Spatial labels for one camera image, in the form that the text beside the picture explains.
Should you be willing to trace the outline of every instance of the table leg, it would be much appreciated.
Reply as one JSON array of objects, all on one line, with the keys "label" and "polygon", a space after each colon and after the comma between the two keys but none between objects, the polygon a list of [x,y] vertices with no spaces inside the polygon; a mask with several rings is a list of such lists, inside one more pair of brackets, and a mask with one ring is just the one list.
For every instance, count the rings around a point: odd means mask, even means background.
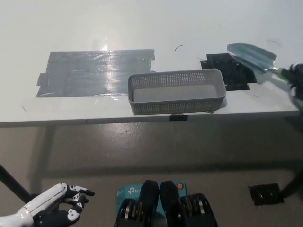
[{"label": "table leg", "polygon": [[303,185],[303,170],[284,188],[280,191],[283,198],[287,198],[298,191]]},{"label": "table leg", "polygon": [[5,184],[16,196],[18,196],[24,203],[32,200],[33,196],[11,175],[9,172],[0,165],[0,181]]}]

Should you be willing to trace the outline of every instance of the robotic hand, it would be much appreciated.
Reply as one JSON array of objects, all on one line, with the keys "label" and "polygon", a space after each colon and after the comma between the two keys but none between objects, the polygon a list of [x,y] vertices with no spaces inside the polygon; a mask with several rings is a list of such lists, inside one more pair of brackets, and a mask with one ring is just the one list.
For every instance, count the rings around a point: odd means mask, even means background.
[{"label": "robotic hand", "polygon": [[[16,214],[0,217],[0,227],[67,227],[76,223],[94,192],[79,186],[57,184],[33,198]],[[60,203],[71,204],[68,210],[58,210]]]}]

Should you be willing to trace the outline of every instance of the white tabletop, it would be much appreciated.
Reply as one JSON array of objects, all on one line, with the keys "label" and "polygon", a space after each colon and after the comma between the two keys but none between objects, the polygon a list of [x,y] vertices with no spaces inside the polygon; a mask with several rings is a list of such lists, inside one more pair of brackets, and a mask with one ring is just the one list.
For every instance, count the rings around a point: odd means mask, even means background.
[{"label": "white tabletop", "polygon": [[[273,51],[276,66],[288,67],[303,61],[302,9],[298,0],[2,0],[0,125],[168,120],[134,116],[126,96],[35,98],[37,79],[51,51],[104,48],[154,49],[151,70],[174,71],[201,69],[206,54],[246,42]],[[285,90],[261,82],[228,91],[227,105],[213,115],[297,114]]]}]

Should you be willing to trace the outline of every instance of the mesh basket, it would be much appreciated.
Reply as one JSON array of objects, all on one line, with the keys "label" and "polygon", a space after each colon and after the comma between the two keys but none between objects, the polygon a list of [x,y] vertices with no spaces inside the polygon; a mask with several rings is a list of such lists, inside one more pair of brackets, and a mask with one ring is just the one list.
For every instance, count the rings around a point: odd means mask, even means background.
[{"label": "mesh basket", "polygon": [[215,111],[225,95],[217,69],[136,74],[128,79],[134,115]]}]

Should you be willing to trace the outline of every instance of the concrete floor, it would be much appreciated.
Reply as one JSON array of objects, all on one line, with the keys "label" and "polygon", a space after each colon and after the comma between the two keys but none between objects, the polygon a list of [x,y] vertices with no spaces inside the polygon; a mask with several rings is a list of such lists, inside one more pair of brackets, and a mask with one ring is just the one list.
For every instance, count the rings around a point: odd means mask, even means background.
[{"label": "concrete floor", "polygon": [[[285,186],[303,164],[302,135],[283,119],[201,120],[0,129],[1,164],[31,192],[56,183],[96,192],[74,225],[112,227],[116,191],[146,179],[202,192],[220,227],[300,227],[301,194],[256,207],[248,186]],[[0,215],[23,203],[0,184]]]}]

